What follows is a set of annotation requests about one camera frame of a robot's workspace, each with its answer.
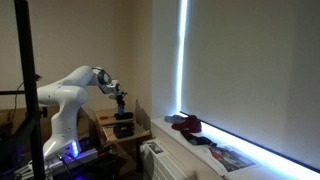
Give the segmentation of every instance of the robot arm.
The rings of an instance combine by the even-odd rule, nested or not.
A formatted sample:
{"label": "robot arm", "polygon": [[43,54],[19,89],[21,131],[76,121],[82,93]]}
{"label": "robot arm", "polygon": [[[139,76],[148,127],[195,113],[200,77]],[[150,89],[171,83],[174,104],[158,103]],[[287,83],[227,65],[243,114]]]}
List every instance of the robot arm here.
{"label": "robot arm", "polygon": [[76,114],[87,101],[87,93],[84,90],[86,86],[99,86],[104,94],[113,93],[112,97],[121,96],[122,101],[126,94],[120,90],[118,81],[111,80],[103,69],[89,66],[81,66],[67,77],[38,88],[39,103],[60,106],[59,112],[51,120],[52,136],[43,146],[45,163],[57,161],[57,154],[77,157],[81,152],[77,136]]}

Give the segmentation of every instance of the beige wall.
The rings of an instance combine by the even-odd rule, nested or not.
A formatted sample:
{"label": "beige wall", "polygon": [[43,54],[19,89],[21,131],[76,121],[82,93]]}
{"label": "beige wall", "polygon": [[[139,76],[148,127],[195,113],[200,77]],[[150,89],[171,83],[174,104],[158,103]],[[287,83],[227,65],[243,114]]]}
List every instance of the beige wall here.
{"label": "beige wall", "polygon": [[[0,27],[4,28],[0,33],[0,90],[14,90],[22,82],[14,5],[9,0],[0,3]],[[115,0],[29,1],[35,69],[43,76],[38,86],[89,65],[103,67],[129,91],[129,5],[127,1]],[[86,89],[89,98],[84,107],[89,112],[116,106],[98,87]],[[14,96],[0,98],[0,109],[14,107]],[[18,107],[24,106],[24,96],[19,96]]]}
{"label": "beige wall", "polygon": [[[172,109],[177,1],[28,2],[35,69],[43,76],[38,87],[81,65],[101,66],[128,92],[126,110],[146,129],[152,114],[158,117]],[[0,90],[14,90],[22,73],[13,2],[1,0],[0,13]],[[84,108],[91,117],[94,110],[116,107],[97,87],[86,90]],[[14,96],[1,96],[0,102],[0,109],[13,108]],[[18,107],[25,107],[23,95],[18,96]]]}
{"label": "beige wall", "polygon": [[128,103],[138,123],[150,129],[152,109],[152,4],[151,0],[130,1],[131,66]]}

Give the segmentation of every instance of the radiator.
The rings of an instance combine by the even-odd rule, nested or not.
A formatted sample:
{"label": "radiator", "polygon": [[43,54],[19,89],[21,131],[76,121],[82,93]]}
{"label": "radiator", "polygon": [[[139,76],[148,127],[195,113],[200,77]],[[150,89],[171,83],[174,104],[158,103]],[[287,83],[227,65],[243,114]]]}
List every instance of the radiator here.
{"label": "radiator", "polygon": [[157,140],[140,146],[144,180],[194,180],[189,173]]}

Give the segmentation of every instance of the roller blind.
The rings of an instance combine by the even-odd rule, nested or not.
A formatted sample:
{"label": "roller blind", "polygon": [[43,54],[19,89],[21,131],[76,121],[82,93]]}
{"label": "roller blind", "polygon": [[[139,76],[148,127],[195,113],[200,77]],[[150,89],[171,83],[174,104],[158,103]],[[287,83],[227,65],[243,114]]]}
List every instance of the roller blind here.
{"label": "roller blind", "polygon": [[320,169],[319,7],[189,1],[181,111]]}

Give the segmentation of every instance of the red cloth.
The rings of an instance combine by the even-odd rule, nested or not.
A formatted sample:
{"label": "red cloth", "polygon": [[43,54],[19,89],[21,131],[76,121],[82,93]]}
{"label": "red cloth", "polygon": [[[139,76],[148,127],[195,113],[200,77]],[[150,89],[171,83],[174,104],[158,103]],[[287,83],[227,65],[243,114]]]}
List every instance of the red cloth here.
{"label": "red cloth", "polygon": [[201,122],[195,115],[188,116],[183,123],[174,123],[171,127],[177,131],[185,130],[189,133],[201,132]]}

